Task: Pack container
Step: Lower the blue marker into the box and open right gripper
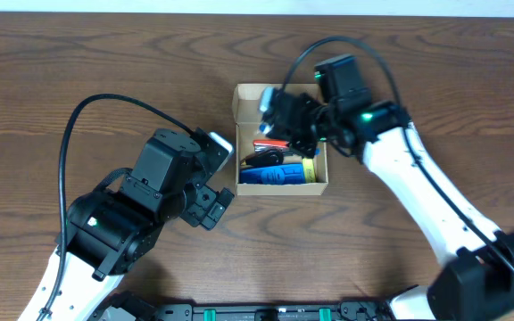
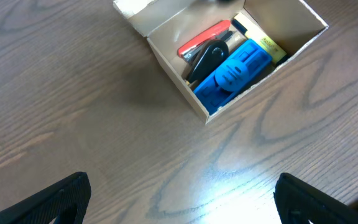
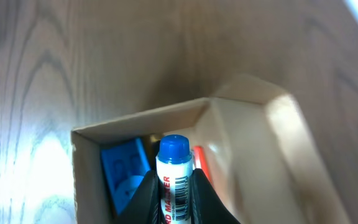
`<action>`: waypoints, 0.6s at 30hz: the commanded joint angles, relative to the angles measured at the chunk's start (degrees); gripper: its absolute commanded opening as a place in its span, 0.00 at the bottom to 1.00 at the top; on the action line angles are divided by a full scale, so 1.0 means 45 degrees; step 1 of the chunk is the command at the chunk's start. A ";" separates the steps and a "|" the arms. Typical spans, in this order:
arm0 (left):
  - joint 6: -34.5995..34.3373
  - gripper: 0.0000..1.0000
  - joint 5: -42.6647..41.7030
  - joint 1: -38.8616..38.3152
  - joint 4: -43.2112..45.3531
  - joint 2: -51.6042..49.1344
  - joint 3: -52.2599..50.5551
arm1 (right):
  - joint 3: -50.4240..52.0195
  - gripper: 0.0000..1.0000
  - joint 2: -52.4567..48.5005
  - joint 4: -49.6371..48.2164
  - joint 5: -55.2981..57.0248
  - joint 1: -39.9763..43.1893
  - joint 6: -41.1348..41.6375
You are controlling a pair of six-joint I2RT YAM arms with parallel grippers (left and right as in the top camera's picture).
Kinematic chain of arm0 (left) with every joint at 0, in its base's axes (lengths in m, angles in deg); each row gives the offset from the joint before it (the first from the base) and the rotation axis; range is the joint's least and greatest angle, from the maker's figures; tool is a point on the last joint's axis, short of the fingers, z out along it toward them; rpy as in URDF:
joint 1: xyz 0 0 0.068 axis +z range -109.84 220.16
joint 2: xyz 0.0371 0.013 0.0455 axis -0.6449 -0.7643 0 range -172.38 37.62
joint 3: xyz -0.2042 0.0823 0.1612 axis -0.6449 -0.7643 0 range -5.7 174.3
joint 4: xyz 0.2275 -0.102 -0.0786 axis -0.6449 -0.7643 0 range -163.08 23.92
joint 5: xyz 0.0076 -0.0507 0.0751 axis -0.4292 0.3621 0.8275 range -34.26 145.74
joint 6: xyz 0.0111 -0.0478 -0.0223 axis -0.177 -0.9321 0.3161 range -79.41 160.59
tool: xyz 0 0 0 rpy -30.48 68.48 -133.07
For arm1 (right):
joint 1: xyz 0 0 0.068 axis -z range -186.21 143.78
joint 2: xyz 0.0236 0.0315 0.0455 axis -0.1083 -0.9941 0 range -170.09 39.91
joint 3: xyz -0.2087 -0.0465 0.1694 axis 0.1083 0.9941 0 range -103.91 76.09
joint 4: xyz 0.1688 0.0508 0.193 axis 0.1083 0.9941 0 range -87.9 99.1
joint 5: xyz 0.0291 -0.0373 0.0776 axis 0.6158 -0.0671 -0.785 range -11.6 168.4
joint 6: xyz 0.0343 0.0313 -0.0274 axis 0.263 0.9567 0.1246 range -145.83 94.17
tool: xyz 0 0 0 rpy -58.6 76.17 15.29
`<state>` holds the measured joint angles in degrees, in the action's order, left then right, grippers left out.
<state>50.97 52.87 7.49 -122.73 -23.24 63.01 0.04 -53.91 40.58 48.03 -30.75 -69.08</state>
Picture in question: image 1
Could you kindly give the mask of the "red stapler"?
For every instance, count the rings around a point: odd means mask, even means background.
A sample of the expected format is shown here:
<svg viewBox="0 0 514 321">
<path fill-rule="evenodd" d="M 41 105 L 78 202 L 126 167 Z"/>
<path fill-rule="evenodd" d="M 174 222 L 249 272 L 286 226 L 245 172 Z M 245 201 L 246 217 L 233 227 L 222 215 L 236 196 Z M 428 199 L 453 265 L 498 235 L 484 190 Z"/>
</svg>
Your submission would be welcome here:
<svg viewBox="0 0 514 321">
<path fill-rule="evenodd" d="M 255 139 L 253 141 L 253 148 L 256 152 L 266 149 L 279 149 L 281 151 L 288 151 L 288 142 L 275 139 Z"/>
</svg>

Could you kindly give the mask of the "yellow highlighter pen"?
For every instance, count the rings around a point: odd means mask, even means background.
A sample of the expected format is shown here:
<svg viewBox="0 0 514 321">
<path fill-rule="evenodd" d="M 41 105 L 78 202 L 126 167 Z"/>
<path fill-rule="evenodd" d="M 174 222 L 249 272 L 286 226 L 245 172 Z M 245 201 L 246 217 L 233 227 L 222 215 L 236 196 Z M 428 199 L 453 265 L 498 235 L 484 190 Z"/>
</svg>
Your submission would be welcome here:
<svg viewBox="0 0 514 321">
<path fill-rule="evenodd" d="M 306 184 L 317 182 L 314 159 L 302 158 L 303 175 Z"/>
</svg>

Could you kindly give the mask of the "blue whiteboard duster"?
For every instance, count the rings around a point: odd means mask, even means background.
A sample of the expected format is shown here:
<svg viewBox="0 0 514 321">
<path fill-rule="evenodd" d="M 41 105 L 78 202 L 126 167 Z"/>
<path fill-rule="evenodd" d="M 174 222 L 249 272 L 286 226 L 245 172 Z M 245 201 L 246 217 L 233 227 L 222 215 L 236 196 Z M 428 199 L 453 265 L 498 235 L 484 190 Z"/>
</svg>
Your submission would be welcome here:
<svg viewBox="0 0 514 321">
<path fill-rule="evenodd" d="M 300 185 L 305 184 L 302 164 L 285 164 L 263 168 L 244 169 L 239 182 L 254 185 Z"/>
</svg>

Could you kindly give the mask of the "blue whiteboard marker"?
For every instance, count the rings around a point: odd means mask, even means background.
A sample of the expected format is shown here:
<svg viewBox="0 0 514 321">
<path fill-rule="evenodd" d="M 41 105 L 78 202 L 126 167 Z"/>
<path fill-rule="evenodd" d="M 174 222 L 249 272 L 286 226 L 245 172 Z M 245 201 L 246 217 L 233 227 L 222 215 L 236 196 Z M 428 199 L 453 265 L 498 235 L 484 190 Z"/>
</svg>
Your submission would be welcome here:
<svg viewBox="0 0 514 321">
<path fill-rule="evenodd" d="M 290 152 L 304 158 L 312 159 L 320 153 L 316 141 L 310 140 L 307 136 L 299 136 L 295 131 L 282 127 L 275 128 L 267 123 L 261 123 L 259 130 L 270 140 L 283 141 Z"/>
</svg>

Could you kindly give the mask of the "black yellow correction tape dispenser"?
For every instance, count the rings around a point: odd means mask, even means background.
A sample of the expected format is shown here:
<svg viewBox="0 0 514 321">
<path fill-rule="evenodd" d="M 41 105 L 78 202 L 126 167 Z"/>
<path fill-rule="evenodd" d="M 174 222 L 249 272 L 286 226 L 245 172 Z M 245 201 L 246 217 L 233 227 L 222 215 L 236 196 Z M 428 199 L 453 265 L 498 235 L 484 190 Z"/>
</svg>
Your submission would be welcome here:
<svg viewBox="0 0 514 321">
<path fill-rule="evenodd" d="M 281 165 L 284 154 L 279 149 L 267 149 L 255 152 L 241 160 L 242 167 L 262 168 Z"/>
</svg>

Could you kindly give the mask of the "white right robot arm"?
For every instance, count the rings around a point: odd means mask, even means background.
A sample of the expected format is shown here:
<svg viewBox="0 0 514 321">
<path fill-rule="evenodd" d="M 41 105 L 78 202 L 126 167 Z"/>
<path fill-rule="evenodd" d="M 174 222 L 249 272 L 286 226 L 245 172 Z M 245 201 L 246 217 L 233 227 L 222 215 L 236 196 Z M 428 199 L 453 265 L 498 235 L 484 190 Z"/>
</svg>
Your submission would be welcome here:
<svg viewBox="0 0 514 321">
<path fill-rule="evenodd" d="M 312 157 L 320 142 L 355 157 L 395 194 L 427 238 L 441 273 L 389 299 L 402 320 L 493 320 L 514 310 L 514 231 L 482 215 L 439 169 L 404 107 L 374 102 L 355 59 L 319 63 L 320 98 L 269 86 L 261 131 Z"/>
</svg>

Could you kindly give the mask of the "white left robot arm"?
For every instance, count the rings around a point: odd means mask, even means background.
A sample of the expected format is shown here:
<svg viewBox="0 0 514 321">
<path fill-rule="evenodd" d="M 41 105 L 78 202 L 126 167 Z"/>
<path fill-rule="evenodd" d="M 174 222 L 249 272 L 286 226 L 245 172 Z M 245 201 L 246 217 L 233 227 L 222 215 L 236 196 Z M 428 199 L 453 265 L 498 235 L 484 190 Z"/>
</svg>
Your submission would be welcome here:
<svg viewBox="0 0 514 321">
<path fill-rule="evenodd" d="M 49 258 L 22 320 L 86 320 L 156 244 L 166 223 L 181 218 L 213 229 L 234 195 L 208 180 L 228 162 L 231 143 L 215 132 L 158 129 L 135 166 L 111 172 L 67 211 L 62 257 Z"/>
</svg>

